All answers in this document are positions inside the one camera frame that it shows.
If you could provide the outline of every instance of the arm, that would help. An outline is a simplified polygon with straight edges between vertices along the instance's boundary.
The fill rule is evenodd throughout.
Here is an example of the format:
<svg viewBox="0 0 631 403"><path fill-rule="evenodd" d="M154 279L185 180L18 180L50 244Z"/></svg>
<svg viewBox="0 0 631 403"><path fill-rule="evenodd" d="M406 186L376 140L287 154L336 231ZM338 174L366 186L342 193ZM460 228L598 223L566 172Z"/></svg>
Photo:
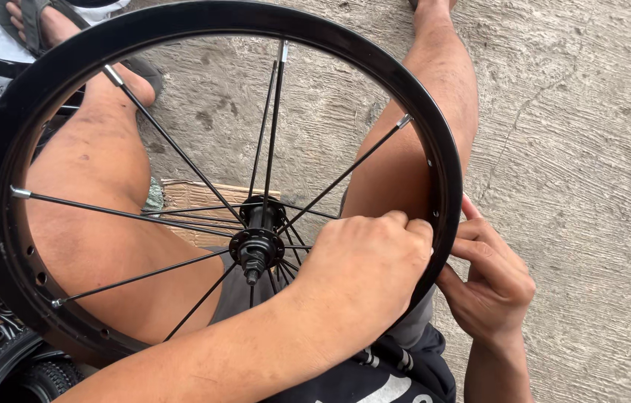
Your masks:
<svg viewBox="0 0 631 403"><path fill-rule="evenodd" d="M535 292L525 262L463 197L453 256L471 262L467 282L446 265L437 285L457 323L472 336L464 378L467 403L531 403L522 321Z"/></svg>
<svg viewBox="0 0 631 403"><path fill-rule="evenodd" d="M406 310L431 244L430 225L402 212L330 222L275 297L116 362L57 403L267 398L375 341Z"/></svg>

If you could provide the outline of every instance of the hub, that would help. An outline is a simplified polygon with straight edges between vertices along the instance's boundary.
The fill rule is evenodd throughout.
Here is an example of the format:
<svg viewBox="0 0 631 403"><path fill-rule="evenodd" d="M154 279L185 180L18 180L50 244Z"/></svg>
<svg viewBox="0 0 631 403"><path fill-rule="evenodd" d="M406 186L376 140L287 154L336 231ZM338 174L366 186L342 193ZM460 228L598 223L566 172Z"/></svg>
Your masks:
<svg viewBox="0 0 631 403"><path fill-rule="evenodd" d="M231 238L229 253L243 268L246 283L254 285L264 271L283 257L283 241L275 232L285 223L285 209L273 197L268 198L265 211L263 196L249 197L243 204L246 205L241 207L240 214L248 228Z"/></svg>

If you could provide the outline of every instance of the person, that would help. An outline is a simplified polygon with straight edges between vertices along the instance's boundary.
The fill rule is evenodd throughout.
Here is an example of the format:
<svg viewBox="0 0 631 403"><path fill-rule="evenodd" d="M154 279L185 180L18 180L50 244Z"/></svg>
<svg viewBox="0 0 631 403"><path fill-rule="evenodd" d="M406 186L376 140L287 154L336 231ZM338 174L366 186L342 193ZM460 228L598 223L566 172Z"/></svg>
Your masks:
<svg viewBox="0 0 631 403"><path fill-rule="evenodd" d="M6 7L21 31L19 0ZM403 64L444 113L464 174L478 127L478 94L451 8L447 0L419 0L415 42ZM49 6L40 26L50 46L79 31ZM142 104L154 101L147 81L121 64L114 68ZM135 113L103 73L90 79L78 112L33 162L27 188L140 213L150 169ZM358 156L402 115L395 103L387 105ZM161 341L224 273L227 257L81 299L105 324L153 346L97 372L57 401L454 402L454 379L440 357L444 338L428 323L431 298L380 337L405 312L430 257L432 228L422 219L430 188L425 166L408 125L353 172L343 219L320 231L289 287L260 296L247 309L229 299L235 281L224 281L166 343ZM521 325L534 282L525 262L466 196L463 211L467 221L458 228L452 255L471 262L467 281L445 265L436 285L472 336L464 400L532 402ZM38 200L27 202L27 212L42 260L70 295L211 252L151 222ZM245 283L242 273L238 283ZM387 359L399 353L400 364Z"/></svg>

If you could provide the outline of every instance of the right hand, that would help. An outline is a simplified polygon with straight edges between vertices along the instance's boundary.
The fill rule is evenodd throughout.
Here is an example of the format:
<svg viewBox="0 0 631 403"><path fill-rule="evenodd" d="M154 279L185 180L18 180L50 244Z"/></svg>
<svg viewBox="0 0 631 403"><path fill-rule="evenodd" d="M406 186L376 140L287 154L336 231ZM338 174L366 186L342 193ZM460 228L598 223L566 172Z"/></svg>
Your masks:
<svg viewBox="0 0 631 403"><path fill-rule="evenodd" d="M361 349L405 312L431 248L430 224L403 212L331 221L286 290L298 289L297 298Z"/></svg>
<svg viewBox="0 0 631 403"><path fill-rule="evenodd" d="M460 223L450 254L470 261L467 282L445 265L436 284L467 334L491 349L507 349L522 341L522 321L535 283L525 261L464 195L463 212L467 221Z"/></svg>

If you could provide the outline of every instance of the spoke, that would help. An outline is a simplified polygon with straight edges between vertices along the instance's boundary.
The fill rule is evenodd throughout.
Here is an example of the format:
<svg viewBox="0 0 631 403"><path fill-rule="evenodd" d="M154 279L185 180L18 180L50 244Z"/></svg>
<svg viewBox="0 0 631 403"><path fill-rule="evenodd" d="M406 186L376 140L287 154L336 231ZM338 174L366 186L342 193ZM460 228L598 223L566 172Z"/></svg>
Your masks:
<svg viewBox="0 0 631 403"><path fill-rule="evenodd" d="M251 186L248 188L248 197L253 196L253 184L256 182L256 171L258 170L258 157L261 155L261 145L263 144L263 133L266 131L266 121L268 120L268 105L270 105L271 92L273 91L273 81L275 80L275 69L278 62L273 60L271 70L271 80L268 85L268 95L266 96L266 106L263 108L263 121L261 121L261 133L258 135L258 146L256 147L256 158L253 160L253 173L251 174Z"/></svg>
<svg viewBox="0 0 631 403"><path fill-rule="evenodd" d="M169 270L174 270L174 269L178 269L178 268L184 267L186 265L190 265L191 263L201 262L202 260L206 260L206 259L208 259L210 257L215 257L215 256L218 256L218 255L226 253L226 252L228 252L228 249L224 249L224 250L221 250L219 252L213 252L213 253L205 254L205 255L203 255L201 257L197 257L195 259L191 259L191 260L187 260L185 262L177 263L175 265L171 265L171 266L168 266L168 267L163 268L163 269L159 269L159 270L156 270L156 271L153 271L153 272L144 273L142 275L138 275L136 277L132 277L132 278L129 278L129 279L124 279L123 281L115 282L114 284L110 284L110 285L105 285L104 287L95 288L93 290L77 294L76 296L71 296L71 297L68 297L68 298L60 298L58 300L53 300L52 301L52 306L60 307L61 305L63 305L67 301L78 300L79 298L92 296L92 295L94 295L96 293L100 293L102 291L111 290L112 288L116 288L116 287L118 287L120 285L129 284L130 282L138 281L138 280L144 279L144 278L149 278L149 277L151 277L153 275L161 274L161 273L167 272Z"/></svg>
<svg viewBox="0 0 631 403"><path fill-rule="evenodd" d="M293 263L291 263L291 262L289 262L289 261L287 261L287 260L285 260L285 259L281 259L281 260L280 260L280 262L281 262L281 263L283 263L283 264L285 264L285 265L287 265L287 266L289 266L289 267L290 267L290 268L292 268L293 270L298 271L298 268L296 268L296 267L293 265Z"/></svg>
<svg viewBox="0 0 631 403"><path fill-rule="evenodd" d="M231 224L240 224L240 222L237 219L219 218L217 216L187 215L185 213L164 213L164 214L170 215L170 216L182 216L184 218L203 219L207 221L220 221L220 222L230 222Z"/></svg>
<svg viewBox="0 0 631 403"><path fill-rule="evenodd" d="M271 280L271 287L273 287L273 295L278 294L278 289L275 288L275 281L273 281L273 273L270 271L270 269L266 269L266 271L268 272L268 279Z"/></svg>
<svg viewBox="0 0 631 403"><path fill-rule="evenodd" d="M293 240L290 238L290 233L288 232L288 230L285 230L285 236L288 238L288 243L293 244ZM302 265L301 262L301 257L298 256L298 251L297 250L293 250L293 254L295 254L295 259L298 261L299 265Z"/></svg>
<svg viewBox="0 0 631 403"><path fill-rule="evenodd" d="M276 264L276 270L283 270L283 266L281 266L280 264ZM283 274L283 279L285 280L285 285L290 285L290 282L288 281L288 277L286 277L285 274Z"/></svg>
<svg viewBox="0 0 631 403"><path fill-rule="evenodd" d="M180 224L200 225L202 227L233 229L234 231L240 231L240 230L243 229L243 227L231 227L230 225L211 224L209 222L186 221L186 220L183 220L183 219L162 218L162 220L166 221L166 222L177 222L177 223L180 223Z"/></svg>
<svg viewBox="0 0 631 403"><path fill-rule="evenodd" d="M280 268L284 269L286 273L288 273L290 275L290 278L295 279L295 276L293 275L292 272L290 272L290 270L288 270L288 268L286 268L285 266L281 266Z"/></svg>
<svg viewBox="0 0 631 403"><path fill-rule="evenodd" d="M12 187L12 196L20 198L20 199L36 199L36 200L43 200L45 202L63 204L65 206L79 207L81 209L92 210L94 212L101 212L101 213L106 213L109 215L116 215L116 216L124 216L127 218L138 219L141 221L155 222L157 224L169 225L170 227L190 229L193 231L205 232L207 234L219 235L221 237L229 237L229 238L233 237L233 234L229 234L227 232L218 232L218 231L213 231L212 229L194 227L193 225L180 224L180 223L171 222L165 219L153 218L150 216L133 215L132 213L120 212L119 210L113 210L113 209L106 209L105 207L92 206L91 204L78 203L76 201L59 199L57 197L44 196L43 194L34 193L23 188Z"/></svg>
<svg viewBox="0 0 631 403"><path fill-rule="evenodd" d="M295 206L293 204L283 203L282 201L279 201L279 203L281 203L282 205L284 205L286 207L291 207L292 209L303 210L302 207ZM334 215L329 215L327 213L317 212L316 210L307 210L306 212L307 213L311 213L312 215L324 216L324 217L329 218L329 219L341 219L339 216L334 216Z"/></svg>
<svg viewBox="0 0 631 403"><path fill-rule="evenodd" d="M305 243L303 242L303 238L301 238L301 235L298 234L298 231L295 230L295 225L290 227L290 230L293 231L293 234L295 235L295 237L298 239L298 242L301 243L302 245L305 245ZM306 249L305 253L311 252L310 249Z"/></svg>
<svg viewBox="0 0 631 403"><path fill-rule="evenodd" d="M293 222L295 222L295 220L299 219L302 217L302 215L305 214L305 212L307 212L309 209L311 209L311 207L313 207L316 203L318 203L324 196L326 196L329 191L333 190L334 187L336 187L337 184L339 184L343 179L346 178L347 175L350 174L350 172L352 172L353 170L355 170L358 165L360 165L365 159L367 159L368 157L370 157L371 154L373 154L375 152L375 150L377 150L380 146L383 145L383 143L385 143L385 141L387 141L389 138L392 137L393 134L395 134L398 130L402 129L403 127L405 127L405 125L407 125L408 123L410 123L410 121L412 120L412 118L410 117L410 115L408 115L407 113L405 114L405 116L403 116L397 124L395 124L395 127L393 127L391 129L391 131L389 131L387 134L385 134L383 136L383 138L381 138L377 143L375 143L374 146L372 146L365 154L363 154L363 156L361 158L359 158L355 163L353 163L353 165L350 166L350 168L348 168L345 172L343 172L338 179L336 179L335 181L333 181L332 184L330 184L326 190L320 192L320 195L318 195L315 199L313 199L310 203L308 203L308 206L303 207L303 210L301 210L301 212L299 212L298 214L296 214L292 220L290 220L289 222L286 222L285 225L283 225L283 227L281 227L277 234L282 234L283 231L285 231L288 227L290 227L291 225L293 225Z"/></svg>
<svg viewBox="0 0 631 403"><path fill-rule="evenodd" d="M260 205L261 205L260 203L244 203L244 204L231 204L231 207L250 207L250 206L260 206ZM141 215L143 216L170 215L172 213L205 212L209 210L221 210L225 208L226 206L203 206L203 207L189 207L187 209L173 209L173 210L142 209Z"/></svg>
<svg viewBox="0 0 631 403"><path fill-rule="evenodd" d="M164 128L162 128L161 125L159 125L159 123L156 122L156 119L154 119L153 116L151 116L149 111L146 110L146 108L143 105L141 105L141 102L139 102L139 100L136 99L136 96L134 96L132 91L126 86L126 83L121 78L121 76L119 76L116 70L114 70L114 68L112 68L111 66L106 65L104 66L102 71L104 72L104 74L106 74L106 76L111 80L111 82L114 85L121 88L124 94L126 94L126 96L133 102L133 104L136 105L136 107L141 111L144 117L147 120L149 120L149 122L151 122L151 124L161 134L161 136L164 137L164 139L166 139L166 141L177 152L177 154L180 155L181 159L183 159L184 162L186 162L186 164L188 164L191 167L191 169L195 172L195 174L199 178L201 178L203 183L209 189L211 189L211 191L216 195L216 197L221 201L221 203L223 203L224 206L226 206L226 208L229 209L229 211L231 211L231 214L233 214L236 217L236 219L238 219L241 222L241 224L243 224L244 227L247 227L248 225L246 224L246 221L244 221L243 218L241 218L241 216L238 214L238 212L233 208L233 206L231 206L228 203L228 201L224 199L223 195L221 195L221 193L218 190L216 190L216 188L211 183L211 181L209 181L209 179L207 179L206 176L203 175L203 172L201 172L201 170L196 166L196 164L194 164L194 161L192 161L186 155L186 153L183 150L181 150L181 147L178 146L178 144L174 141L174 139L172 139L171 136L168 135L168 133L164 130Z"/></svg>
<svg viewBox="0 0 631 403"><path fill-rule="evenodd" d="M203 302L206 300L206 298L209 298L209 296L216 289L216 287L218 287L219 284L221 284L221 282L226 278L226 276L229 275L229 273L231 273L231 270L233 270L233 268L235 268L235 267L236 267L236 262L233 262L231 267L228 268L228 270L226 270L224 272L224 274L216 281L215 284L213 284L213 286L208 291L206 291L206 293L203 295L203 297L201 297L199 302L196 303L196 305L189 311L189 313L187 313L186 316L184 316L184 318L181 319L181 322L178 322L177 327L175 327L174 330L172 330L171 333L168 334L168 336L164 339L164 341L168 341L174 334L177 333L177 331L181 328L181 326L183 326L185 324L185 322L191 317L191 315L193 315L194 312L196 312L196 309L199 309L199 306L201 306L201 304L203 304Z"/></svg>
<svg viewBox="0 0 631 403"><path fill-rule="evenodd" d="M278 127L278 110L280 109L280 91L283 86L283 69L288 56L288 41L280 41L278 48L278 78L275 82L275 97L273 99L273 119L271 120L271 137L268 144L268 162L266 164L266 183L263 187L263 213L261 215L261 227L266 226L266 211L268 208L268 188L270 187L270 174L273 168L273 149L275 148L275 131Z"/></svg>

